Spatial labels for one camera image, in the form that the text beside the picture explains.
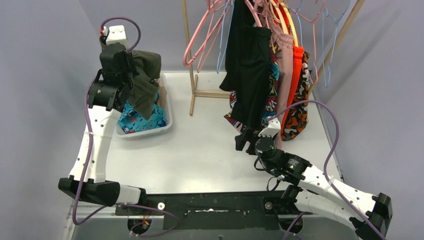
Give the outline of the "turquoise shark print shorts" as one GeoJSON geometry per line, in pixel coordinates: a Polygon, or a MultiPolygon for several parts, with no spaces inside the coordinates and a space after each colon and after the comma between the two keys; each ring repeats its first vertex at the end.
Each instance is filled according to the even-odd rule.
{"type": "Polygon", "coordinates": [[[117,122],[118,127],[123,130],[125,134],[133,134],[166,127],[168,125],[166,119],[167,115],[161,107],[157,106],[157,98],[158,93],[155,95],[152,104],[152,114],[149,119],[143,118],[127,101],[123,107],[120,119],[117,122]]]}

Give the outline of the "olive green shorts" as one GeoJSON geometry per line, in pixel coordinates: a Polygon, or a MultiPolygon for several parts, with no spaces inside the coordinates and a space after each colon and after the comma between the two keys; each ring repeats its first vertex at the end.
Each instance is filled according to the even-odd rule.
{"type": "Polygon", "coordinates": [[[160,54],[150,51],[133,50],[131,53],[139,74],[133,77],[128,102],[143,119],[148,120],[160,88],[157,80],[160,78],[162,58],[160,54]]]}

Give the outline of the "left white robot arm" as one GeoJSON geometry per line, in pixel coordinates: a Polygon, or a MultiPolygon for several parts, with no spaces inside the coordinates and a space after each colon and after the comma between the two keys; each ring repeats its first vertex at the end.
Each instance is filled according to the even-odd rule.
{"type": "Polygon", "coordinates": [[[133,56],[120,43],[103,47],[98,70],[86,94],[86,127],[77,159],[58,188],[76,200],[107,207],[128,204],[133,212],[148,207],[143,188],[106,179],[106,163],[115,128],[138,75],[133,56]]]}

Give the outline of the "pink plastic hanger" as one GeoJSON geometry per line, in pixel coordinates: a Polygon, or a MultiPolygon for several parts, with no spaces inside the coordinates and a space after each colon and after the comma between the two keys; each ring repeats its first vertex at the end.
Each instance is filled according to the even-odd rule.
{"type": "Polygon", "coordinates": [[[182,64],[188,68],[195,61],[204,60],[207,54],[206,47],[211,38],[214,37],[221,24],[224,21],[224,16],[227,13],[225,9],[226,0],[207,0],[205,2],[206,9],[201,19],[199,20],[194,32],[190,34],[188,25],[188,3],[185,0],[181,1],[184,18],[184,30],[186,33],[186,47],[183,52],[182,64]]]}

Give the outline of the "beige shorts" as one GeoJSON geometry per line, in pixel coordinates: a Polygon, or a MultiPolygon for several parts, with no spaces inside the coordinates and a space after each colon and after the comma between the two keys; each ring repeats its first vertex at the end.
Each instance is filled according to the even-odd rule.
{"type": "Polygon", "coordinates": [[[157,100],[156,105],[161,107],[165,112],[167,111],[167,90],[162,77],[157,79],[157,83],[159,84],[159,89],[157,91],[157,100]]]}

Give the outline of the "thin pink wire hanger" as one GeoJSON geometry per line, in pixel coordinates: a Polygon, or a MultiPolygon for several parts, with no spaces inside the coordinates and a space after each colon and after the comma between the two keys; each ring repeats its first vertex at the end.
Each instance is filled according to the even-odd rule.
{"type": "Polygon", "coordinates": [[[198,51],[198,63],[196,67],[196,72],[200,73],[204,67],[204,64],[209,57],[209,54],[217,41],[218,36],[220,35],[221,22],[223,18],[224,5],[227,0],[207,0],[207,8],[204,18],[199,22],[199,27],[202,27],[205,20],[210,17],[208,24],[206,36],[204,42],[200,45],[198,51]]]}

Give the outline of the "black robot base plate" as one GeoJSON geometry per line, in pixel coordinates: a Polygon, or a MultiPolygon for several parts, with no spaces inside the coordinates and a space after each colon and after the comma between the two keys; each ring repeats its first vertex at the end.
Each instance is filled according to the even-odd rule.
{"type": "Polygon", "coordinates": [[[282,190],[218,193],[148,194],[144,206],[164,210],[163,229],[243,230],[262,228],[279,230],[299,214],[284,203],[282,190]]]}

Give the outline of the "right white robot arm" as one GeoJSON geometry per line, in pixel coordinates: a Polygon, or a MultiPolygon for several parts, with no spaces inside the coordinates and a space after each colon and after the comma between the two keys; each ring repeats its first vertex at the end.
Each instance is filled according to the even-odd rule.
{"type": "Polygon", "coordinates": [[[281,208],[289,213],[307,212],[339,222],[362,240],[384,240],[392,220],[391,198],[361,191],[328,175],[308,160],[277,149],[271,136],[246,129],[235,137],[235,149],[256,155],[259,171],[288,186],[281,208]]]}

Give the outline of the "thin blue wire hanger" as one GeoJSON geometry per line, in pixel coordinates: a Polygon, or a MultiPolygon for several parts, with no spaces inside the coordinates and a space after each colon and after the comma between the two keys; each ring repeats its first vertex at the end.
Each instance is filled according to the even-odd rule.
{"type": "Polygon", "coordinates": [[[225,21],[227,15],[230,15],[229,20],[230,23],[232,21],[232,15],[233,15],[233,9],[234,9],[234,0],[228,0],[224,5],[223,15],[222,15],[222,21],[220,24],[220,36],[219,36],[219,52],[216,62],[216,73],[219,74],[222,69],[223,62],[225,60],[225,54],[227,51],[227,45],[228,41],[224,43],[224,30],[225,30],[225,21]]]}

